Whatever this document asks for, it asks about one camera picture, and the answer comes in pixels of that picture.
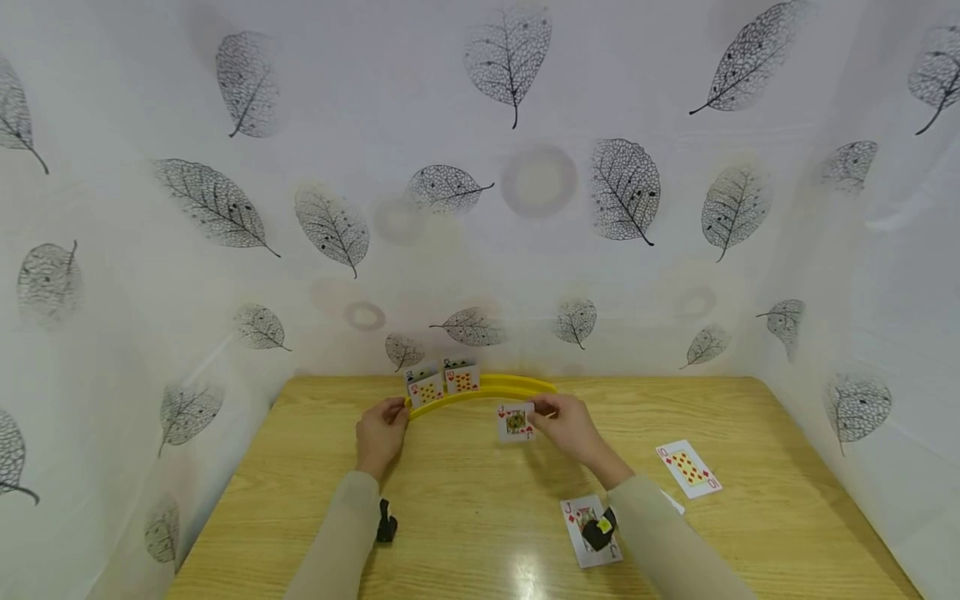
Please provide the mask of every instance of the leaf pattern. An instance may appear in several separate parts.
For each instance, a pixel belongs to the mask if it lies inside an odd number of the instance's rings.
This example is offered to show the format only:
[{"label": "leaf pattern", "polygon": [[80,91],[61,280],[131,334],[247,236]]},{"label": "leaf pattern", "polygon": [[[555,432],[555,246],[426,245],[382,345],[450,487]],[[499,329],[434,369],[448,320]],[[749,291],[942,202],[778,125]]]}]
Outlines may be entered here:
[{"label": "leaf pattern", "polygon": [[760,227],[770,212],[770,203],[766,176],[751,165],[731,167],[717,177],[707,192],[700,217],[704,237],[722,250],[717,262],[729,248]]},{"label": "leaf pattern", "polygon": [[660,173],[639,144],[601,139],[593,147],[593,226],[611,240],[643,238],[660,208]]},{"label": "leaf pattern", "polygon": [[516,5],[470,30],[464,66],[477,89],[514,108],[511,129],[516,129],[520,101],[546,58],[552,27],[546,9]]},{"label": "leaf pattern", "polygon": [[46,329],[63,323],[80,308],[84,280],[72,250],[43,244],[27,252],[16,279],[20,314]]},{"label": "leaf pattern", "polygon": [[500,323],[487,317],[479,306],[465,308],[454,313],[442,325],[446,335],[464,346],[495,346],[507,341],[507,334]]},{"label": "leaf pattern", "polygon": [[32,490],[20,486],[20,473],[27,460],[27,446],[16,421],[10,413],[0,408],[0,495],[7,492],[21,492],[34,500],[34,506],[40,503],[40,496]]},{"label": "leaf pattern", "polygon": [[264,238],[263,223],[247,194],[219,171],[179,158],[153,161],[157,180],[194,225],[220,246],[262,246],[280,258]]},{"label": "leaf pattern", "polygon": [[171,384],[164,388],[160,404],[163,440],[157,456],[166,444],[186,444],[206,429],[224,405],[224,395],[224,389],[216,385],[182,387]]},{"label": "leaf pattern", "polygon": [[567,300],[560,305],[557,319],[553,322],[553,334],[565,342],[584,349],[584,340],[597,323],[597,309],[586,298]]},{"label": "leaf pattern", "polygon": [[30,121],[27,94],[13,65],[0,55],[0,146],[29,150],[40,161],[43,174],[50,175],[47,163],[34,149],[34,130]]},{"label": "leaf pattern", "polygon": [[360,211],[319,182],[305,182],[294,198],[297,219],[307,238],[328,258],[347,265],[357,278],[357,265],[367,255],[370,232]]},{"label": "leaf pattern", "polygon": [[420,169],[407,184],[405,196],[420,208],[434,214],[462,215],[476,206],[480,193],[493,187],[480,187],[466,171],[445,164]]},{"label": "leaf pattern", "polygon": [[774,304],[769,312],[757,315],[767,318],[767,329],[783,342],[787,359],[791,363],[797,351],[797,333],[805,310],[806,304],[803,300],[784,300]]},{"label": "leaf pattern", "polygon": [[914,97],[936,108],[916,133],[920,135],[960,99],[960,12],[948,12],[926,30],[924,48],[910,70],[907,86]]},{"label": "leaf pattern", "polygon": [[257,32],[226,36],[217,49],[217,81],[238,132],[250,137],[276,133],[276,81],[274,41]]},{"label": "leaf pattern", "polygon": [[244,304],[233,316],[233,324],[247,348],[283,348],[292,351],[283,345],[284,333],[280,319],[266,306]]},{"label": "leaf pattern", "polygon": [[710,324],[700,330],[693,338],[690,348],[686,351],[686,364],[680,367],[681,371],[690,365],[700,365],[719,356],[730,343],[730,334],[718,324]]},{"label": "leaf pattern", "polygon": [[720,59],[707,102],[690,114],[706,107],[743,110],[753,106],[786,60],[812,7],[807,0],[780,2],[741,29]]},{"label": "leaf pattern", "polygon": [[390,362],[396,366],[394,372],[399,372],[404,367],[416,365],[426,355],[423,344],[400,333],[388,335],[385,347]]},{"label": "leaf pattern", "polygon": [[879,145],[869,140],[837,148],[820,165],[820,182],[847,194],[859,194],[878,149]]}]

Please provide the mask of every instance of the leaf print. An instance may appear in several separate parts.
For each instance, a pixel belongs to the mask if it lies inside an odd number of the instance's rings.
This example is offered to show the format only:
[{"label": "leaf print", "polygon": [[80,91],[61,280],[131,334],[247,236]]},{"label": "leaf print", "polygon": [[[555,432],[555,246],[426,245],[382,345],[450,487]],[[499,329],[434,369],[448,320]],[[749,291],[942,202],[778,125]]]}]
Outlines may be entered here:
[{"label": "leaf print", "polygon": [[638,237],[648,246],[646,231],[660,208],[660,173],[639,144],[601,139],[593,147],[590,199],[593,226],[611,240]]},{"label": "leaf print", "polygon": [[723,250],[717,262],[760,227],[770,212],[770,202],[766,176],[751,165],[731,167],[717,177],[700,217],[704,237]]},{"label": "leaf print", "polygon": [[283,325],[280,319],[266,306],[244,304],[233,316],[233,323],[243,339],[244,346],[254,350],[283,348]]},{"label": "leaf print", "polygon": [[786,60],[812,7],[807,0],[780,2],[741,29],[720,59],[707,103],[690,114],[706,107],[743,110],[753,106]]},{"label": "leaf print", "polygon": [[20,314],[46,329],[63,323],[80,308],[83,290],[76,240],[69,251],[56,244],[30,250],[16,279]]},{"label": "leaf print", "polygon": [[507,334],[500,323],[487,317],[479,306],[465,308],[454,313],[442,325],[446,335],[464,346],[495,346],[507,341]]},{"label": "leaf print", "polygon": [[160,425],[163,427],[165,444],[182,445],[192,440],[206,429],[224,405],[224,389],[220,386],[189,386],[171,384],[163,389],[163,402],[160,404]]},{"label": "leaf print", "polygon": [[357,265],[370,246],[370,232],[360,211],[315,181],[297,188],[294,208],[310,242],[328,258],[350,267],[356,279]]},{"label": "leaf print", "polygon": [[29,150],[43,167],[43,174],[50,169],[34,149],[34,130],[27,107],[27,94],[13,65],[0,55],[0,146],[12,150]]},{"label": "leaf print", "polygon": [[820,182],[847,194],[859,194],[877,149],[879,145],[868,140],[837,148],[820,165]]},{"label": "leaf print", "polygon": [[267,246],[260,215],[236,183],[199,162],[167,158],[153,166],[157,180],[207,239],[229,248],[262,246],[280,258]]},{"label": "leaf print", "polygon": [[147,517],[143,528],[147,552],[160,564],[173,563],[180,570],[177,549],[180,546],[180,507],[173,496],[160,498]]},{"label": "leaf print", "polygon": [[250,137],[276,133],[276,81],[274,41],[257,32],[226,36],[217,49],[217,81],[237,132]]},{"label": "leaf print", "polygon": [[34,500],[34,506],[40,503],[40,496],[32,490],[20,486],[20,473],[27,460],[27,446],[16,421],[10,413],[0,408],[0,495],[7,492],[21,492]]},{"label": "leaf print", "polygon": [[777,302],[770,312],[757,315],[767,318],[767,329],[783,342],[787,359],[791,363],[797,350],[797,333],[805,310],[806,304],[803,300],[784,300]]},{"label": "leaf print", "polygon": [[944,108],[960,99],[960,12],[948,12],[926,30],[924,48],[907,77],[910,93],[936,108],[916,135],[930,129]]},{"label": "leaf print", "polygon": [[406,197],[434,214],[466,214],[480,200],[480,193],[493,187],[480,187],[466,171],[445,164],[420,169],[407,184]]},{"label": "leaf print", "polygon": [[520,101],[533,85],[550,47],[552,23],[546,9],[519,5],[497,11],[490,22],[470,30],[464,66],[476,88],[497,102],[514,107],[514,126]]},{"label": "leaf print", "polygon": [[399,372],[404,367],[416,365],[426,355],[423,344],[399,333],[388,335],[385,346],[390,362],[396,365],[396,371],[394,372]]},{"label": "leaf print", "polygon": [[680,367],[681,371],[690,365],[700,365],[719,356],[730,343],[730,334],[717,324],[710,324],[700,330],[693,338],[690,348],[686,351],[686,364]]},{"label": "leaf print", "polygon": [[596,323],[596,306],[586,298],[579,298],[568,300],[560,305],[559,314],[551,330],[561,340],[584,349],[584,340],[593,331]]}]

